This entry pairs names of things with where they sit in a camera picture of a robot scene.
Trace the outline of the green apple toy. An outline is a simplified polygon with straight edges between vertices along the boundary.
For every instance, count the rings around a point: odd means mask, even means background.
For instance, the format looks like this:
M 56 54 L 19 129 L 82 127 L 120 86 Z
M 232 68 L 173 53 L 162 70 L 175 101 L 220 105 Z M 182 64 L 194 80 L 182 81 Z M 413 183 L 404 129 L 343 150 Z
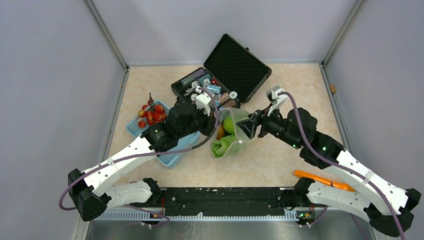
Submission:
M 231 116 L 228 116 L 224 119 L 224 121 L 222 122 L 222 126 L 228 134 L 235 133 L 234 122 Z

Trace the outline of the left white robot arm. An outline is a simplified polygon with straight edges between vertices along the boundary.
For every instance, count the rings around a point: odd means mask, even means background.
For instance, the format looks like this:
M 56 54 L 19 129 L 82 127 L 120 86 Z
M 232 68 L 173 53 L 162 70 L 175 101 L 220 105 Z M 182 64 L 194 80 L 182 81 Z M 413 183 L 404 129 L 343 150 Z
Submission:
M 152 178 L 136 183 L 115 183 L 140 165 L 157 156 L 180 154 L 194 147 L 175 150 L 179 140 L 196 132 L 210 134 L 217 126 L 218 107 L 214 100 L 199 95 L 194 103 L 177 102 L 163 121 L 150 125 L 133 142 L 100 164 L 85 170 L 74 169 L 67 175 L 68 186 L 60 196 L 59 207 L 69 195 L 84 222 L 89 222 L 106 210 L 132 203 L 154 207 L 160 202 L 160 189 Z

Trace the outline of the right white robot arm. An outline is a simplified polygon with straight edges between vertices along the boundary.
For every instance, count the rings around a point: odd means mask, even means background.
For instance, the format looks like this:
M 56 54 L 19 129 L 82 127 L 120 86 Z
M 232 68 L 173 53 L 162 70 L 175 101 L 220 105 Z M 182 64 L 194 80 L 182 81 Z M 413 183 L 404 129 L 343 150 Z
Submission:
M 299 206 L 327 205 L 368 221 L 382 234 L 402 237 L 414 220 L 412 210 L 421 193 L 414 188 L 403 189 L 380 177 L 359 162 L 340 142 L 317 130 L 317 119 L 304 108 L 292 109 L 282 117 L 278 109 L 257 110 L 237 127 L 249 138 L 267 134 L 300 151 L 307 163 L 337 176 L 352 191 L 325 187 L 309 180 L 293 192 Z

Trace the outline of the clear zip top bag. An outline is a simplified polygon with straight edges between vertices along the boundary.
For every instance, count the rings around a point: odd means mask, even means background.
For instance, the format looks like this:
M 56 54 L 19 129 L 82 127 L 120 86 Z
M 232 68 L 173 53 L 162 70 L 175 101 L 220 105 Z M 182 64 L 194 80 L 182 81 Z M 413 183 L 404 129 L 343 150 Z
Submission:
M 237 123 L 247 120 L 249 112 L 239 108 L 222 108 L 218 112 L 218 128 L 208 142 L 210 156 L 214 159 L 233 157 L 254 142 Z

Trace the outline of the green napa cabbage toy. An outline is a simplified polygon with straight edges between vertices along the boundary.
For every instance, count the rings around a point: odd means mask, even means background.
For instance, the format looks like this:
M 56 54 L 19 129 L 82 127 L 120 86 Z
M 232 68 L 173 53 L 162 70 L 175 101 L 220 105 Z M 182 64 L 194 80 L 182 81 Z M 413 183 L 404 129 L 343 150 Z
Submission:
M 238 139 L 234 134 L 222 137 L 210 144 L 212 156 L 222 158 L 225 156 L 238 154 L 245 147 L 245 141 Z

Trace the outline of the orange brown fruit toy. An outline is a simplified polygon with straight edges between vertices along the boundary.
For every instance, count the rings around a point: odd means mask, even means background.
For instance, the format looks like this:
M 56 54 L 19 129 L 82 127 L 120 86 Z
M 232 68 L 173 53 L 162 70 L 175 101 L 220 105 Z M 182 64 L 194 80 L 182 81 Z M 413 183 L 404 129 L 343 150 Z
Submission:
M 218 129 L 216 140 L 220 140 L 221 138 L 227 136 L 228 133 L 226 132 L 225 128 L 221 125 Z

